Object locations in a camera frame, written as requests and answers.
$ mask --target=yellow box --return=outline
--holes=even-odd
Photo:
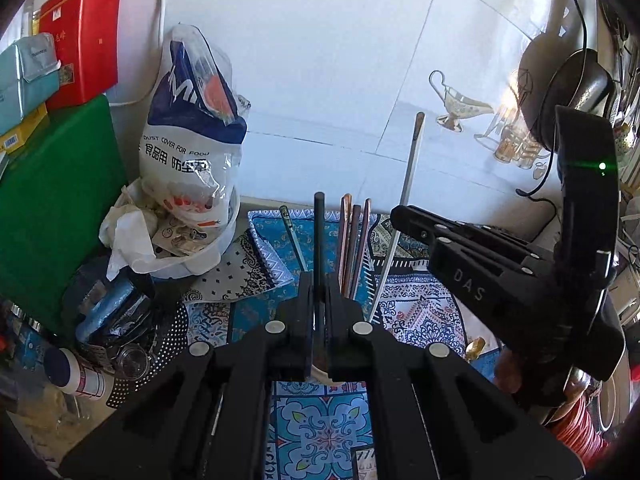
[[[21,148],[31,137],[38,124],[47,116],[47,107],[44,103],[28,114],[20,124],[11,128],[0,136],[0,152],[11,153]]]

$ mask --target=red gift box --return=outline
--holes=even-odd
[[[40,32],[53,34],[61,61],[53,110],[81,105],[118,82],[120,0],[49,0],[40,9]]]

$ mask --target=metal screw head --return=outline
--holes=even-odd
[[[444,343],[433,343],[429,345],[429,353],[434,357],[443,359],[449,355],[449,352],[449,347]]]
[[[369,335],[371,332],[373,332],[371,323],[367,323],[366,321],[359,321],[357,323],[354,323],[352,328],[356,334],[360,335]]]
[[[274,321],[270,321],[270,322],[268,322],[268,323],[264,326],[264,329],[265,329],[267,332],[269,332],[270,334],[279,334],[279,333],[284,332],[284,329],[285,329],[286,327],[287,327],[287,326],[286,326],[283,322],[278,321],[278,320],[274,320]]]
[[[209,353],[209,343],[196,341],[189,346],[189,353],[194,357],[201,357]]]

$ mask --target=light blue box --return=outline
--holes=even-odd
[[[20,38],[0,54],[0,135],[60,88],[53,36]]]

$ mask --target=black cable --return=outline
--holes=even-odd
[[[554,218],[556,218],[556,216],[558,216],[558,207],[556,206],[556,204],[553,203],[552,200],[549,200],[548,198],[533,198],[532,196],[527,197],[529,200],[531,200],[532,202],[547,202],[548,204],[551,204],[551,206],[554,208],[554,215],[551,217],[551,219],[542,226],[542,229],[540,229],[540,231],[538,231],[538,234],[535,235],[532,239],[535,240],[536,238],[538,238],[543,231],[547,228],[547,226],[549,224],[551,224],[551,222],[554,221]]]
[[[580,15],[580,21],[582,22],[582,72],[580,74],[580,81],[578,81],[578,85],[575,88],[574,96],[571,97],[569,104],[571,104],[571,102],[578,95],[578,91],[580,90],[580,85],[582,84],[582,80],[584,79],[584,71],[587,66],[587,38],[588,38],[587,23],[584,20],[584,15],[582,13],[582,9],[580,8],[580,3],[578,3],[578,0],[574,0],[574,3],[575,3],[575,8],[577,9],[578,14]],[[549,83],[549,86],[546,88],[545,95],[542,98],[542,105],[540,106],[540,112],[538,113],[538,118],[536,119],[536,123],[538,123],[539,125],[542,122],[542,112],[545,109],[546,98],[549,96],[550,88],[551,88],[551,83]],[[518,196],[531,199],[533,195],[535,195],[537,192],[539,192],[542,189],[542,187],[546,183],[546,180],[549,178],[549,174],[551,173],[551,167],[554,163],[554,153],[556,151],[556,130],[555,129],[554,129],[554,142],[551,148],[552,149],[551,149],[551,155],[549,157],[549,165],[546,168],[545,176],[542,178],[542,181],[540,181],[540,184],[536,186],[536,189],[529,192],[525,192],[521,189],[516,189],[516,194]]]

